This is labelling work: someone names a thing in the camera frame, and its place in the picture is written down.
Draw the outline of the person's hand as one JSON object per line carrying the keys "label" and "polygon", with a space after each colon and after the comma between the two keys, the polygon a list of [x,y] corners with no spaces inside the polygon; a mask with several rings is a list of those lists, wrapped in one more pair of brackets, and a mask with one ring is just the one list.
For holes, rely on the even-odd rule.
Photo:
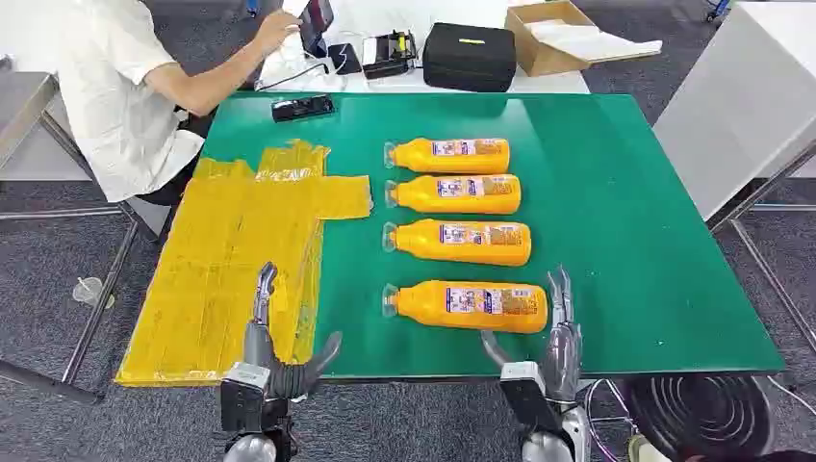
{"label": "person's hand", "polygon": [[268,56],[277,50],[287,37],[297,34],[301,20],[283,10],[268,14],[262,21],[252,42],[259,47],[262,55]]}

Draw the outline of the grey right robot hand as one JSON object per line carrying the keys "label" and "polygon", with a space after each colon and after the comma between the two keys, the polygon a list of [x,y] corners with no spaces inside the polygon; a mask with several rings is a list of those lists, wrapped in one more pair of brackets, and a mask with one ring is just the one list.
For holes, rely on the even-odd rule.
{"label": "grey right robot hand", "polygon": [[487,355],[500,367],[503,382],[530,382],[548,401],[571,404],[575,401],[580,376],[582,336],[574,317],[571,278],[563,266],[548,274],[551,326],[544,356],[538,362],[512,361],[500,347],[492,331],[480,332]]}

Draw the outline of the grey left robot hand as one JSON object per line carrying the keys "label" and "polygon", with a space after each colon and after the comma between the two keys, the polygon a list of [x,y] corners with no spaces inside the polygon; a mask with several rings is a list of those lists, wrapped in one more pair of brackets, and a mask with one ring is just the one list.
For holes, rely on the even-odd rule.
{"label": "grey left robot hand", "polygon": [[272,262],[266,262],[259,271],[252,317],[244,332],[243,361],[261,369],[260,388],[266,397],[300,398],[315,387],[324,370],[338,355],[343,334],[333,332],[323,349],[304,364],[279,360],[274,352],[268,314],[276,275],[277,267]]}

